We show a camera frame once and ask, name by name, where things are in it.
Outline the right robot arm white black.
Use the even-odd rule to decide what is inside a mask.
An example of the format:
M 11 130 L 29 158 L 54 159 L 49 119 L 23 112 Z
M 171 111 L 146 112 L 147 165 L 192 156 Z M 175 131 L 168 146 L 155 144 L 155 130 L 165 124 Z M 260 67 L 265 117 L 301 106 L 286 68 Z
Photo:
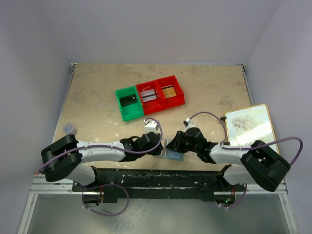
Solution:
M 260 146 L 260 149 L 224 149 L 219 143 L 207 141 L 199 128 L 191 127 L 185 132 L 178 131 L 166 149 L 181 154 L 196 153 L 205 163 L 229 163 L 230 167 L 225 169 L 216 182 L 223 191 L 236 184 L 256 183 L 264 190 L 274 192 L 291 165 L 271 147 L 264 145 L 263 141 L 257 140 L 252 146 Z

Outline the green card holder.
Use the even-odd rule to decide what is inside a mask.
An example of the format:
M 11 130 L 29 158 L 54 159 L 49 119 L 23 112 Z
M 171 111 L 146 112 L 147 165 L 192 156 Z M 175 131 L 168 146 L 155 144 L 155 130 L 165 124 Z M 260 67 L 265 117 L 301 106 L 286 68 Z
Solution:
M 184 154 L 178 153 L 172 150 L 169 150 L 166 148 L 167 144 L 170 142 L 170 140 L 163 138 L 162 139 L 162 146 L 163 150 L 160 155 L 157 155 L 157 157 L 162 159 L 168 159 L 168 160 L 174 160 L 174 161 L 184 161 Z

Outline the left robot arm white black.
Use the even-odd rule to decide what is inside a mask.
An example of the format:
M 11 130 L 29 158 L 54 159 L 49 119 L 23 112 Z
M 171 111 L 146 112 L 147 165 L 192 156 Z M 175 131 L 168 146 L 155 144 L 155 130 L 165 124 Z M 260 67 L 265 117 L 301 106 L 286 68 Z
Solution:
M 131 162 L 145 155 L 157 156 L 163 150 L 162 137 L 162 133 L 149 132 L 111 143 L 90 143 L 66 135 L 41 151 L 43 165 L 39 173 L 44 174 L 48 182 L 67 178 L 95 191 L 100 187 L 100 179 L 95 169 L 85 163 Z

